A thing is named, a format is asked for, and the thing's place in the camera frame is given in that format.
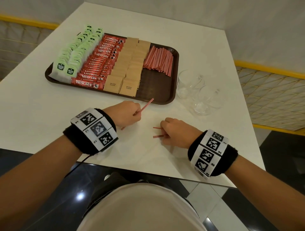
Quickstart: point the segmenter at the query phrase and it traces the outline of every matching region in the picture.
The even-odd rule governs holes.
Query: tabletop
[[[190,165],[187,150],[167,147],[153,139],[166,117],[178,118],[204,131],[212,129],[229,138],[239,154],[264,169],[247,105],[228,41],[223,30],[83,3],[0,83],[0,148],[36,153],[70,125],[70,119],[89,107],[106,108],[129,100],[95,91],[54,84],[44,72],[60,49],[86,24],[106,33],[137,37],[173,47],[179,52],[179,71],[196,70],[212,76],[226,91],[225,105],[212,116],[194,117],[175,100],[150,104],[138,123],[123,131],[118,142],[87,163],[140,171],[179,179],[235,187],[224,175],[205,180]],[[144,106],[146,103],[136,101]]]

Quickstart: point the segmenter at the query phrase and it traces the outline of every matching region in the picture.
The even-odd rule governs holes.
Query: white shirt
[[[149,183],[128,184],[102,199],[77,231],[206,231],[196,211],[175,192]]]

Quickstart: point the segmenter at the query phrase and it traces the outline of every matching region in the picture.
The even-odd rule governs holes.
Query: gray wall
[[[41,2],[2,0],[0,13],[59,23],[82,1]],[[305,73],[305,1],[302,0],[87,2],[224,29],[234,59]]]

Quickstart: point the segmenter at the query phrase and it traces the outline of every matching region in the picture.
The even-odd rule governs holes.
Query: wire mesh
[[[305,127],[305,80],[236,67],[252,123],[296,131]]]
[[[52,30],[0,20],[0,81]]]

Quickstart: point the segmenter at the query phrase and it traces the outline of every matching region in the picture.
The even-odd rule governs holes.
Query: forearm
[[[0,178],[0,227],[20,227],[57,188],[81,152],[61,136]]]
[[[305,230],[304,195],[242,156],[225,174],[279,230]]]

